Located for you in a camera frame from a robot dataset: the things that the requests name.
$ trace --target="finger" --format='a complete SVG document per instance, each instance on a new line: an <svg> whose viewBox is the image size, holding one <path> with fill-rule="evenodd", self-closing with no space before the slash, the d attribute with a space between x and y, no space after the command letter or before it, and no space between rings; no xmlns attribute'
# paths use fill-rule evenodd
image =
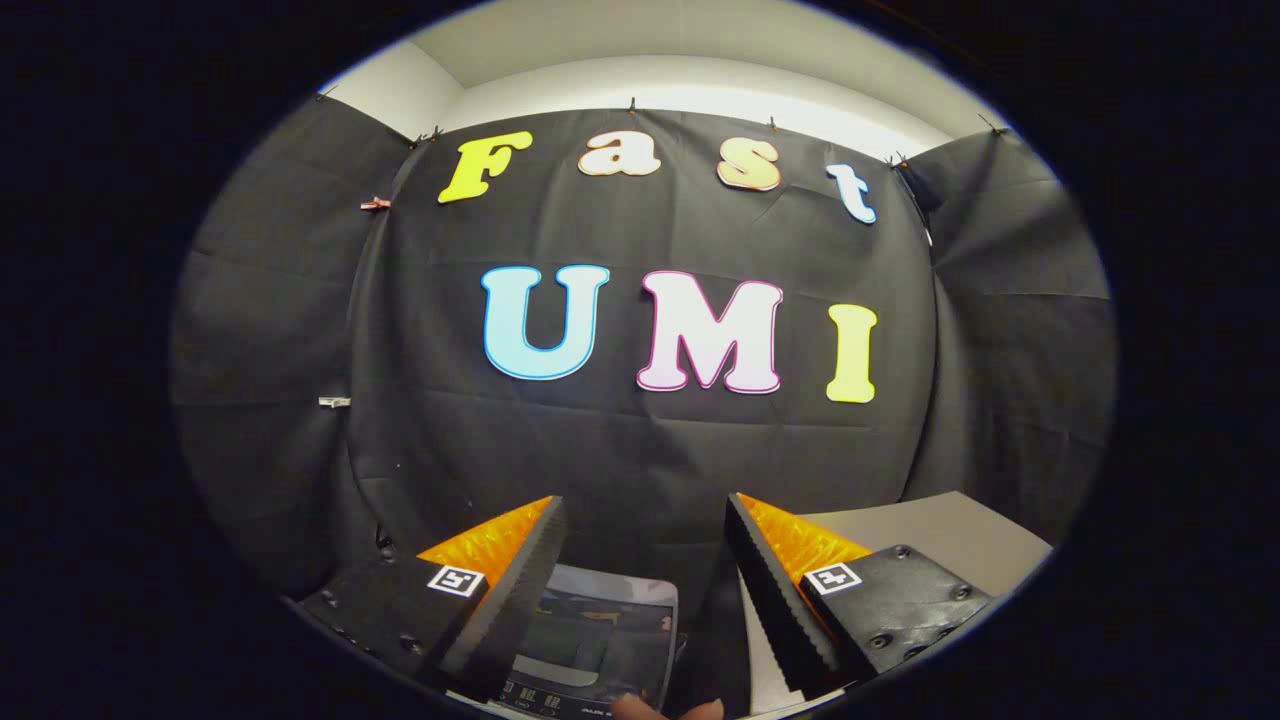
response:
<svg viewBox="0 0 1280 720"><path fill-rule="evenodd" d="M721 701L699 705L680 716L680 720L724 720L724 703Z"/></svg>
<svg viewBox="0 0 1280 720"><path fill-rule="evenodd" d="M636 696L627 693L609 706L613 720L667 720Z"/></svg>

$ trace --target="blue letter u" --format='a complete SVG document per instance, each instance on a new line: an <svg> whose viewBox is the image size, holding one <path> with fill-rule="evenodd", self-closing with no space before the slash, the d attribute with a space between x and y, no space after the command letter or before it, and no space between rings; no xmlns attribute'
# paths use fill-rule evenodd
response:
<svg viewBox="0 0 1280 720"><path fill-rule="evenodd" d="M554 380L573 373L591 356L595 345L595 296L609 282L599 265L566 265L556 282L567 288L564 340L550 350L538 350L525 338L529 291L543 279L534 268L495 268L480 278L489 292L484 313L484 352L494 368L522 380Z"/></svg>

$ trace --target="smartphone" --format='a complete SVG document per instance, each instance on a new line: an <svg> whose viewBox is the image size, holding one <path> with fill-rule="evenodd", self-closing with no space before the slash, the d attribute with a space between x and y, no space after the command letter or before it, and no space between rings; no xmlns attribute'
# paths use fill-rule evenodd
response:
<svg viewBox="0 0 1280 720"><path fill-rule="evenodd" d="M676 585L557 565L498 705L540 717L611 717L632 693L662 708L676 652Z"/></svg>

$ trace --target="black fabric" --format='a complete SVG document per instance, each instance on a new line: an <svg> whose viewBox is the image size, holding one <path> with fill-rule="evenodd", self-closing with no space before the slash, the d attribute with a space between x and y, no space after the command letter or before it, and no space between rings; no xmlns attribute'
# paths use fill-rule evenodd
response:
<svg viewBox="0 0 1280 720"><path fill-rule="evenodd" d="M663 165L643 177L579 172L586 140L639 129ZM468 140L532 133L485 195L440 205ZM782 184L732 190L716 174L735 136L777 147ZM845 210L826 165L870 187L872 225ZM796 512L901 496L933 372L933 291L919 214L883 161L810 137L692 113L549 113L486 123L415 150L379 217L352 301L351 443L357 478L398 482L439 541L512 505L562 495L570 565L672 579L681 621L699 609L722 503L748 492ZM485 357L485 290L497 266L531 265L527 337L563 334L568 264L608 268L595 350L553 382L509 378ZM660 269L694 274L716 313L744 281L783 290L772 395L690 383L636 386L649 356ZM872 307L869 404L832 402L835 304ZM687 369L687 360L681 360Z"/></svg>
<svg viewBox="0 0 1280 720"><path fill-rule="evenodd" d="M408 141L342 102L305 101L214 201L173 310L170 397L210 512L293 597L374 552L342 413L347 304L371 218Z"/></svg>
<svg viewBox="0 0 1280 720"><path fill-rule="evenodd" d="M616 129L653 136L662 168L580 173L586 138ZM516 131L532 146L485 195L436 202L462 142ZM719 182L718 147L735 136L778 149L778 188ZM833 163L868 182L874 224L845 210ZM393 208L358 211L372 195ZM567 264L612 275L590 361L553 382L502 374L484 352L480 277L543 273L527 337L548 347L563 333L553 278ZM639 388L653 325L640 279L659 269L694 274L717 313L744 281L780 286L782 387ZM868 404L826 397L835 304L878 316ZM1103 441L1111 332L1080 218L1009 133L895 170L744 120L588 110L410 151L326 100L273 132L210 210L179 286L172 392L216 519L283 592L312 592L375 552L361 539L375 524L408 552L561 495L561 561L675 582L687 626L731 491L812 512L960 489L1060 539ZM335 411L319 396L353 401Z"/></svg>
<svg viewBox="0 0 1280 720"><path fill-rule="evenodd" d="M900 170L933 240L937 368L904 500L963 491L1061 543L1101 461L1116 328L1083 218L1018 136Z"/></svg>

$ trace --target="clip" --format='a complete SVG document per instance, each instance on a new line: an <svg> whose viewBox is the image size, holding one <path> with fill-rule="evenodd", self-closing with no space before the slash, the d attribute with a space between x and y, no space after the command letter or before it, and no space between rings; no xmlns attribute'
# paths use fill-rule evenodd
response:
<svg viewBox="0 0 1280 720"><path fill-rule="evenodd" d="M378 210L381 210L384 208L390 208L390 206L392 206L392 201L390 200L383 200L381 197L378 197L376 195L369 202L361 202L360 204L360 209L361 210L370 210L370 211L378 211Z"/></svg>
<svg viewBox="0 0 1280 720"><path fill-rule="evenodd" d="M413 143L408 146L408 149L413 150L419 145L422 145L424 140L429 140L431 142L435 142L435 138L438 138L438 137L440 137L440 126L435 126L435 132L433 132L431 135L420 135L420 136L417 136L417 140L415 140Z"/></svg>
<svg viewBox="0 0 1280 720"><path fill-rule="evenodd" d="M978 113L978 117L982 118L982 122L987 123L987 127L991 128L991 132L993 132L996 135L1005 135L1005 131L997 129L996 126L991 124L991 120L988 120L987 118L983 118L982 113Z"/></svg>

